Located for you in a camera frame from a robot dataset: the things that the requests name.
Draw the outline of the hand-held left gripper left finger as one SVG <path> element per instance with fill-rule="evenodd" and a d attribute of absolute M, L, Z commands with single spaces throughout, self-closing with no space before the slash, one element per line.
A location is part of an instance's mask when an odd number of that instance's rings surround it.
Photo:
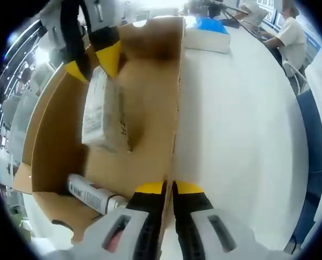
<path fill-rule="evenodd" d="M 125 208 L 117 208 L 89 226 L 83 239 L 46 259 L 156 259 L 168 184 L 144 183 Z"/>

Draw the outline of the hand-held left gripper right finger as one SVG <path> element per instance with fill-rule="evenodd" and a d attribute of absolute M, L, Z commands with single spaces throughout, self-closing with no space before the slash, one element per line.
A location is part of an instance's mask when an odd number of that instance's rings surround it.
<path fill-rule="evenodd" d="M 173 211 L 184 259 L 288 259 L 258 243 L 250 227 L 212 206 L 193 183 L 174 181 Z"/>

